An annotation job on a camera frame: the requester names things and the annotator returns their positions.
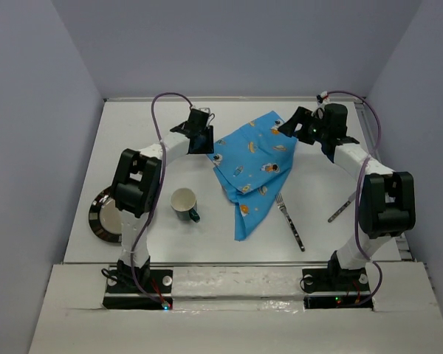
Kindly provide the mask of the silver fork black handle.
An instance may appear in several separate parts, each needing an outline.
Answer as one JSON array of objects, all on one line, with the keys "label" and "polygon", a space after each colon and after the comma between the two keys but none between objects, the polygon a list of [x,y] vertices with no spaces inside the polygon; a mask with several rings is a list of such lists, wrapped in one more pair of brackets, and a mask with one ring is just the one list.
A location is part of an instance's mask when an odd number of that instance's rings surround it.
[{"label": "silver fork black handle", "polygon": [[300,235],[299,235],[299,233],[298,233],[298,231],[297,231],[297,229],[296,229],[296,227],[295,227],[295,225],[294,225],[294,223],[293,223],[293,221],[292,221],[292,219],[291,219],[291,217],[289,215],[289,212],[288,212],[288,210],[286,208],[286,205],[284,203],[284,200],[283,200],[283,197],[282,197],[281,193],[278,193],[276,195],[275,202],[277,204],[278,209],[281,211],[281,213],[283,214],[284,218],[286,219],[286,222],[288,223],[289,228],[291,229],[292,234],[293,234],[293,236],[294,236],[294,238],[295,238],[295,240],[296,240],[300,250],[302,252],[305,252],[306,249],[305,249],[305,246],[303,244],[303,241],[301,240],[301,237],[300,237]]}]

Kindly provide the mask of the black rimmed dinner plate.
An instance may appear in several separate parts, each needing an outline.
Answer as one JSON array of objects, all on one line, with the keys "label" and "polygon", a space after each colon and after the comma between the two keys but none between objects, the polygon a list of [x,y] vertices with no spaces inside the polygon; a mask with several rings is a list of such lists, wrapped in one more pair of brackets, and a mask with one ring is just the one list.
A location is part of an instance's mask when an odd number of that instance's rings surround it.
[{"label": "black rimmed dinner plate", "polygon": [[88,223],[94,236],[100,240],[120,244],[122,239],[120,212],[110,196],[110,187],[105,188],[89,207]]}]

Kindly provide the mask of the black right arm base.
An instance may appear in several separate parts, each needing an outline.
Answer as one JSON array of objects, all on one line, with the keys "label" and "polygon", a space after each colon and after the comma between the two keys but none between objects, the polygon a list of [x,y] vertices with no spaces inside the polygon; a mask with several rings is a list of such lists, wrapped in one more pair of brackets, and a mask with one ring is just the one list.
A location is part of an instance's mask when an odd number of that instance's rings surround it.
[{"label": "black right arm base", "polygon": [[340,271],[337,276],[327,268],[305,268],[299,285],[305,293],[303,304],[307,310],[374,307],[364,268]]}]

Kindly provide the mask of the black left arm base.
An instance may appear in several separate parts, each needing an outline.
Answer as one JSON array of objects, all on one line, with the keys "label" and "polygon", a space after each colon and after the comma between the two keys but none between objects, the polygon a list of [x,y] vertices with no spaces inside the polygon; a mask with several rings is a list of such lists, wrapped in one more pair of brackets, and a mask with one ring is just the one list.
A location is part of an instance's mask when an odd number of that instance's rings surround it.
[{"label": "black left arm base", "polygon": [[153,268],[148,280],[140,286],[130,277],[125,280],[115,267],[102,268],[106,278],[102,306],[108,310],[171,310],[173,308],[172,268]]}]

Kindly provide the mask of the dark green ceramic mug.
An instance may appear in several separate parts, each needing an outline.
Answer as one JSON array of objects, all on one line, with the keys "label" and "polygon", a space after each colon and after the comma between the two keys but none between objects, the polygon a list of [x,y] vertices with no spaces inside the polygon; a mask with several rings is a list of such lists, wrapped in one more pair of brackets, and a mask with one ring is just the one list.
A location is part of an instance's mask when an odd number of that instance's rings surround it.
[{"label": "dark green ceramic mug", "polygon": [[172,210],[181,221],[200,222],[196,194],[189,188],[175,190],[170,199]]}]

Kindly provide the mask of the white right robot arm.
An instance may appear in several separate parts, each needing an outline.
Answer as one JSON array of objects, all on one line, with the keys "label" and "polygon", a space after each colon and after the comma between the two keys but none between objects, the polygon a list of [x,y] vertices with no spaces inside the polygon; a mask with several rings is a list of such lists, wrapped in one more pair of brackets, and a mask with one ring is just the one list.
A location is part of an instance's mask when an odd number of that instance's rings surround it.
[{"label": "white right robot arm", "polygon": [[337,103],[314,111],[299,107],[279,132],[299,142],[318,142],[323,154],[356,182],[354,235],[335,251],[319,280],[341,289],[358,280],[372,256],[416,222],[413,176],[396,172],[370,156],[347,134],[348,109]]}]

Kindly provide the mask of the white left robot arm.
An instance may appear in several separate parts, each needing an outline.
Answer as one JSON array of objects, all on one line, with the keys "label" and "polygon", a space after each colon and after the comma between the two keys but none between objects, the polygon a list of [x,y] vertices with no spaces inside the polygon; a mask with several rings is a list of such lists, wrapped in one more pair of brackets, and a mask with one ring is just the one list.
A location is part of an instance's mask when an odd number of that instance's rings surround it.
[{"label": "white left robot arm", "polygon": [[127,148],[120,155],[110,188],[122,231],[117,279],[132,291],[144,289],[150,277],[147,228],[162,191],[165,168],[183,156],[213,152],[213,117],[209,108],[192,107],[188,119],[167,135],[156,130],[156,143],[139,150]]}]

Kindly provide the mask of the blue space-print cloth placemat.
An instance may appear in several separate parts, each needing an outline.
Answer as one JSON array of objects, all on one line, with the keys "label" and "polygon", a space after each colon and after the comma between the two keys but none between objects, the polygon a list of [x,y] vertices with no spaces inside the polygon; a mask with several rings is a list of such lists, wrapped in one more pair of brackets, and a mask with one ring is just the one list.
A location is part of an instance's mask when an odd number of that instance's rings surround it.
[{"label": "blue space-print cloth placemat", "polygon": [[207,155],[235,207],[236,241],[246,240],[265,219],[292,169],[297,140],[278,131],[283,124],[271,111],[217,140]]}]

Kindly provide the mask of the silver knife black handle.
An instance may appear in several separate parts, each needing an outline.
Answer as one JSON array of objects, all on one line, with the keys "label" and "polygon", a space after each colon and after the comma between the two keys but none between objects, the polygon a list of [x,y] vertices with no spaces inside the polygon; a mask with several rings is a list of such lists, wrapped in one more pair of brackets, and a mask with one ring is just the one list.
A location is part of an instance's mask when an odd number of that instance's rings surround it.
[{"label": "silver knife black handle", "polygon": [[332,223],[348,206],[355,200],[356,192],[353,192],[347,199],[347,201],[340,206],[328,219],[329,223]]}]

